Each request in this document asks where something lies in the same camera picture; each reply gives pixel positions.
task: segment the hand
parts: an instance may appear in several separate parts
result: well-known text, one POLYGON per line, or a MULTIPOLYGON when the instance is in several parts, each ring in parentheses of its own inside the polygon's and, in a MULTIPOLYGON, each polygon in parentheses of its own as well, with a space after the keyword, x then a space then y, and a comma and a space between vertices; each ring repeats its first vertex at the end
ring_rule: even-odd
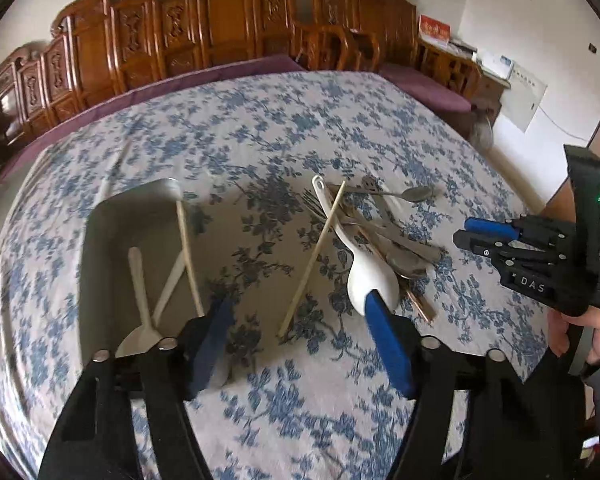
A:
POLYGON ((550 308, 547 319, 549 322, 549 348, 558 357, 569 349, 569 338, 567 337, 569 323, 579 326, 592 326, 595 329, 593 346, 589 355, 587 355, 587 363, 596 365, 600 362, 600 308, 590 306, 579 317, 566 316, 550 308))

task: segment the white panel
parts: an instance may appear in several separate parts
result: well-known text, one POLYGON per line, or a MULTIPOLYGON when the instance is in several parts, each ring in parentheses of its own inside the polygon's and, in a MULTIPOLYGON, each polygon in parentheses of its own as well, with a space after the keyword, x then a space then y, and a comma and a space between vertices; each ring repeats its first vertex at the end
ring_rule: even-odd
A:
POLYGON ((505 91, 500 99, 502 113, 520 130, 526 132, 544 96, 546 84, 517 63, 513 65, 509 83, 511 90, 505 91))

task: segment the blue gripper pad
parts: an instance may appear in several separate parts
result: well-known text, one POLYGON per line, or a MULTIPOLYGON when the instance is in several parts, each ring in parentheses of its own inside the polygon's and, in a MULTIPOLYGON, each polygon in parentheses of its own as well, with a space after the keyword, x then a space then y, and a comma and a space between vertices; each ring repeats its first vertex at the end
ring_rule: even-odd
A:
POLYGON ((484 220, 473 216, 464 221, 464 230, 471 233, 492 236, 494 238, 502 238, 509 242, 520 238, 520 230, 516 229, 511 224, 494 222, 493 220, 484 220))
POLYGON ((420 333, 408 318, 391 314, 377 290, 366 295, 365 320, 389 382, 405 397, 413 399, 417 387, 411 357, 420 341, 420 333))

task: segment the blue floral pattern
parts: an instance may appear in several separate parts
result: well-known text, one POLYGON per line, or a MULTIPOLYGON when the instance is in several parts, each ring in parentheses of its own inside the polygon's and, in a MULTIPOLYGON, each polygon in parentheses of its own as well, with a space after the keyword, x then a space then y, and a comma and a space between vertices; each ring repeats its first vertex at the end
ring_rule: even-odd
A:
MULTIPOLYGON (((430 110, 371 73, 287 73, 219 82, 131 106, 49 147, 0 237, 0 444, 35 478, 46 441, 81 370, 78 276, 90 211, 115 193, 179 179, 194 209, 211 294, 231 294, 237 323, 222 390, 189 403, 219 480, 381 479, 412 402, 389 385, 365 321, 347 298, 352 257, 320 254, 296 320, 275 336, 322 223, 302 206, 315 173, 391 190, 435 184, 435 198, 391 200, 410 237, 445 249, 414 288, 438 315, 400 312, 451 348, 501 348, 521 376, 545 348, 541 307, 503 288, 488 262, 457 250, 467 216, 503 220, 520 199, 430 110)), ((367 218, 372 202, 350 197, 367 218)), ((457 449, 466 398, 448 437, 457 449)), ((141 463, 158 478, 146 414, 133 406, 141 463)))

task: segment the table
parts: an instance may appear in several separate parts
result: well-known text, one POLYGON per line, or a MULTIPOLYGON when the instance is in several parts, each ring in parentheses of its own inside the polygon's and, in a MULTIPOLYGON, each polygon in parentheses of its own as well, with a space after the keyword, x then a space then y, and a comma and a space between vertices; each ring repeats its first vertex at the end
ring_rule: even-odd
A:
MULTIPOLYGON (((414 285, 438 316, 427 326, 452 349, 497 346, 526 376, 545 350, 535 302, 501 287, 490 263, 457 250, 467 216, 502 221, 522 201, 449 126, 371 73, 265 75, 167 94, 89 124, 36 162, 0 240, 0 436, 33 478, 80 374, 77 273, 84 228, 104 198, 175 177, 195 210, 207 286, 239 298, 228 352, 232 378, 187 407, 216 478, 384 478, 412 403, 389 386, 365 321, 346 293, 350 254, 332 235, 299 317, 283 319, 321 229, 302 207, 315 173, 382 187, 435 184, 434 200, 392 200, 398 226, 442 246, 414 285)), ((377 212, 368 198, 357 206, 377 212)), ((459 447, 464 397, 448 450, 459 447)), ((142 467, 156 478, 142 406, 134 407, 142 467)))

